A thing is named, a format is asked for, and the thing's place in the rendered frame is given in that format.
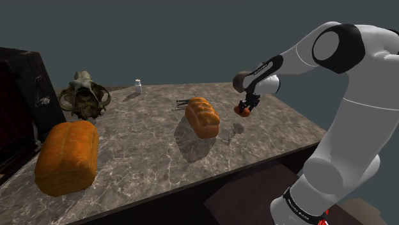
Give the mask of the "small orange round fruit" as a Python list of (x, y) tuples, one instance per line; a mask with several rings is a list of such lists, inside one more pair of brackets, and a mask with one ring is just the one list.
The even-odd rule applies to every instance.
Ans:
[(248, 108), (244, 107), (241, 109), (238, 105), (235, 106), (233, 110), (236, 114), (238, 114), (241, 117), (248, 117), (251, 114), (251, 111)]

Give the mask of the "small orange bread loaf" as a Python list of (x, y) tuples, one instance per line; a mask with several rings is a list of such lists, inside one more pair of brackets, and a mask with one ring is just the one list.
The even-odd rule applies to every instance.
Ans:
[(220, 117), (205, 98), (190, 99), (185, 108), (185, 117), (200, 139), (214, 138), (219, 134)]

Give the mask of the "greenish animal skull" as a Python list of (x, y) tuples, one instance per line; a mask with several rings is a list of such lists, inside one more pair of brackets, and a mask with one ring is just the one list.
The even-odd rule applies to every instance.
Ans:
[(76, 71), (74, 80), (58, 95), (58, 102), (64, 111), (77, 115), (79, 119), (96, 119), (106, 111), (111, 103), (110, 92), (92, 81), (91, 75), (85, 71)]

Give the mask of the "large orange bread loaf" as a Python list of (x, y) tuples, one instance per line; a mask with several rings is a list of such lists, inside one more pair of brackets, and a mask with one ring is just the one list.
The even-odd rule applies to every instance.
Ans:
[(36, 162), (38, 188), (53, 197), (87, 189), (97, 174), (98, 143), (98, 130), (88, 121), (54, 126)]

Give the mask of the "dark open case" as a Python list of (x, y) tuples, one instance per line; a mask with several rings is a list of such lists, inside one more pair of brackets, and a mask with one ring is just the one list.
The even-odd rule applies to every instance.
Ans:
[(40, 53), (0, 47), (0, 185), (65, 121)]

